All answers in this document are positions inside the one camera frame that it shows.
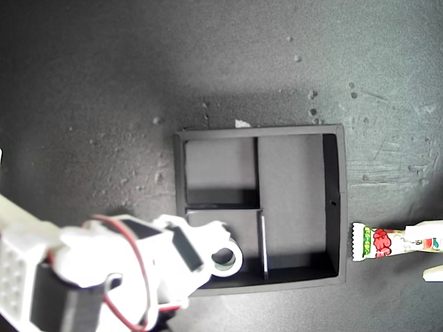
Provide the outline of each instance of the black box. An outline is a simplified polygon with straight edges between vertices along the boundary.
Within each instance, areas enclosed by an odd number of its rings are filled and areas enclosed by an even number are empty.
[[[187,131],[174,148],[178,215],[226,222],[244,255],[236,275],[197,295],[345,281],[343,126]]]

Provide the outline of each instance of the cable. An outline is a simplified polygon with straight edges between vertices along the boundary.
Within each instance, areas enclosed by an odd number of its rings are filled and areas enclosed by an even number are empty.
[[[151,299],[150,299],[150,292],[149,292],[149,283],[147,280],[147,275],[146,275],[146,269],[145,269],[145,264],[143,263],[143,258],[141,257],[141,253],[140,250],[138,249],[137,243],[136,243],[136,238],[134,238],[132,231],[128,229],[128,227],[122,223],[121,221],[119,221],[118,219],[115,218],[111,218],[108,216],[102,216],[99,214],[95,214],[93,216],[91,216],[91,218],[93,220],[97,220],[97,221],[101,221],[103,223],[108,223],[109,225],[111,225],[113,228],[115,228],[117,231],[119,231],[119,233],[121,233],[121,235],[128,241],[128,243],[130,244],[132,250],[134,251],[134,254],[136,255],[137,261],[138,261],[138,265],[140,266],[140,270],[141,270],[141,274],[143,276],[143,281],[145,283],[145,287],[146,287],[146,309],[144,312],[144,316],[147,315],[147,312],[151,306]],[[112,313],[131,331],[140,331],[140,332],[144,332],[146,331],[146,326],[147,326],[147,320],[144,321],[143,325],[137,325],[137,324],[133,324],[131,323],[116,307],[116,305],[111,301],[111,299],[109,299],[108,295],[105,294],[104,297],[104,301],[106,303],[106,305],[109,307],[109,309],[112,311]]]
[[[106,305],[109,307],[109,309],[111,310],[111,312],[131,331],[135,331],[135,332],[146,332],[146,328],[148,325],[148,321],[146,319],[147,317],[147,313],[151,307],[151,297],[150,297],[150,288],[149,288],[149,282],[147,279],[147,273],[146,273],[146,268],[145,268],[145,264],[143,263],[143,258],[141,256],[141,252],[138,249],[137,246],[137,238],[136,235],[132,232],[132,230],[130,230],[122,221],[115,219],[115,218],[111,218],[108,216],[103,216],[103,215],[93,215],[91,216],[91,220],[94,221],[100,221],[103,223],[107,223],[109,225],[111,225],[113,228],[115,228],[119,233],[121,233],[121,235],[128,241],[128,243],[130,244],[132,250],[134,251],[134,254],[136,255],[137,261],[138,261],[138,265],[140,266],[140,270],[143,276],[143,281],[146,287],[146,295],[147,295],[147,302],[146,302],[146,309],[145,312],[143,314],[143,324],[139,325],[139,324],[133,324],[131,323],[121,312],[120,310],[118,310],[118,308],[116,307],[116,305],[111,301],[111,299],[108,296],[108,292],[110,291],[110,283],[112,281],[112,279],[115,279],[116,276],[118,275],[119,277],[121,277],[122,275],[120,273],[112,273],[110,274],[106,281],[105,281],[105,296],[103,298],[103,301],[106,303]],[[83,227],[86,227],[87,224],[89,222],[86,222],[83,224]],[[54,253],[49,250],[47,252],[47,256],[46,258],[48,259],[48,264],[49,265],[53,265],[53,260],[54,260]],[[160,306],[158,308],[158,312],[166,312],[166,311],[175,311],[177,309],[180,309],[181,305],[177,304],[177,303],[173,303],[170,304],[170,306]]]

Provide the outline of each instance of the robotic arm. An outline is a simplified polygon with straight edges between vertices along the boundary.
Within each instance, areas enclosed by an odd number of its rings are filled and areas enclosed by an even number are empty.
[[[212,275],[242,266],[219,221],[93,216],[59,228],[0,196],[0,233],[0,314],[20,332],[150,331]],[[222,248],[233,252],[224,265],[212,258]]]

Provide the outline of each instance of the red wire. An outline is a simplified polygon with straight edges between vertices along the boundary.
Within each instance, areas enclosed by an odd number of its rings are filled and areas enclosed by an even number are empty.
[[[143,263],[143,258],[141,257],[140,250],[138,249],[136,239],[132,236],[131,232],[128,232],[127,228],[118,220],[114,219],[108,216],[102,216],[99,214],[95,214],[91,217],[94,220],[102,221],[105,223],[108,223],[112,225],[119,233],[121,233],[122,236],[129,242],[132,250],[134,251],[134,254],[136,255],[138,265],[140,266],[141,274],[143,276],[143,281],[145,282],[146,287],[146,295],[147,295],[147,303],[146,303],[146,310],[145,313],[147,313],[149,307],[150,307],[150,294],[149,294],[149,284],[147,280],[146,275],[146,269],[145,264]],[[143,325],[137,325],[132,324],[116,307],[116,305],[109,299],[108,295],[105,294],[104,301],[106,305],[109,307],[109,309],[112,311],[112,313],[124,324],[128,329],[131,331],[145,331],[147,326],[147,320],[144,321]]]

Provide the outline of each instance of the colorful wrapper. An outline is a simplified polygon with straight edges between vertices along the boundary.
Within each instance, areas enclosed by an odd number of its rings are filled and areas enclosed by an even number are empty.
[[[413,251],[442,252],[442,239],[422,239],[408,241],[404,230],[370,228],[362,223],[354,223],[352,229],[352,260],[393,256]]]

